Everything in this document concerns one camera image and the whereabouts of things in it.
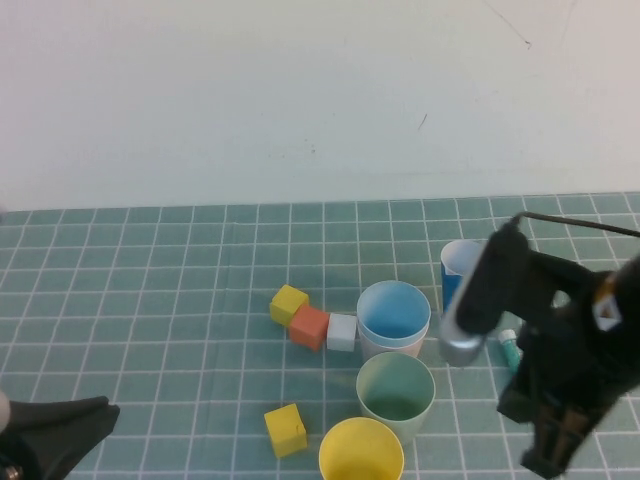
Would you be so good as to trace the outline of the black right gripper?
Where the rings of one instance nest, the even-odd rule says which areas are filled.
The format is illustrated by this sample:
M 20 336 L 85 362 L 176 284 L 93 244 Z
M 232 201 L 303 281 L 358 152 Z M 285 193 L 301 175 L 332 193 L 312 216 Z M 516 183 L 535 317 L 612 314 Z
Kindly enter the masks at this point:
M 557 478 L 619 397 L 639 385 L 639 260 L 594 272 L 534 253 L 509 310 L 525 322 L 523 357 L 498 410 L 534 424 L 521 465 Z

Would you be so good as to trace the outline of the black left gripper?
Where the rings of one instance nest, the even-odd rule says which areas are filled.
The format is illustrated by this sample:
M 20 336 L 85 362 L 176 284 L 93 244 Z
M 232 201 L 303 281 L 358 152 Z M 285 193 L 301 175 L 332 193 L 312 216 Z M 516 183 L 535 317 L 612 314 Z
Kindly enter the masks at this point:
M 1 434 L 1 479 L 64 479 L 114 430 L 120 408 L 105 396 L 27 403 L 10 401 Z M 28 444 L 12 433 L 28 431 Z

